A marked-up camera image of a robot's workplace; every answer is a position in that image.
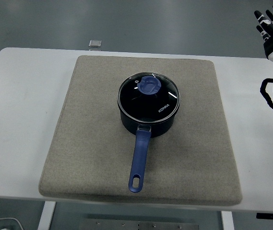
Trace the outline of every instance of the pot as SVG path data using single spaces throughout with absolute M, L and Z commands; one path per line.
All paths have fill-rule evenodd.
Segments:
M 158 73 L 143 72 L 127 78 L 119 88 L 118 106 L 125 128 L 136 135 L 129 190 L 142 190 L 150 138 L 166 133 L 180 105 L 172 80 Z

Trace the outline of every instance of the pot lid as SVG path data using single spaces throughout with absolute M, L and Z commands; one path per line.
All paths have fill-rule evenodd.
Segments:
M 131 119 L 153 123 L 169 119 L 180 102 L 179 91 L 172 80 L 151 72 L 127 78 L 118 92 L 120 110 Z

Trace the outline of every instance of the felt pad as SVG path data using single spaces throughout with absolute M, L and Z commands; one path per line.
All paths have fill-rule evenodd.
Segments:
M 173 126 L 149 144 L 143 189 L 128 181 L 135 136 L 120 120 L 117 93 L 139 72 L 169 77 L 180 91 Z M 80 56 L 39 184 L 44 196 L 88 201 L 234 205 L 237 166 L 212 62 Z

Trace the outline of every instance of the blue lid knob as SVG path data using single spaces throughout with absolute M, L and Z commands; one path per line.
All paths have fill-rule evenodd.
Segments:
M 161 82 L 154 76 L 145 76 L 142 77 L 141 82 L 137 84 L 137 88 L 143 94 L 152 95 L 160 90 Z

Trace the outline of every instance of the pan handle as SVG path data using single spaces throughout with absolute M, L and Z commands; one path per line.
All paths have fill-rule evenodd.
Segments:
M 142 190 L 150 137 L 151 131 L 141 130 L 140 127 L 136 131 L 134 155 L 129 178 L 129 190 L 133 193 L 138 193 Z

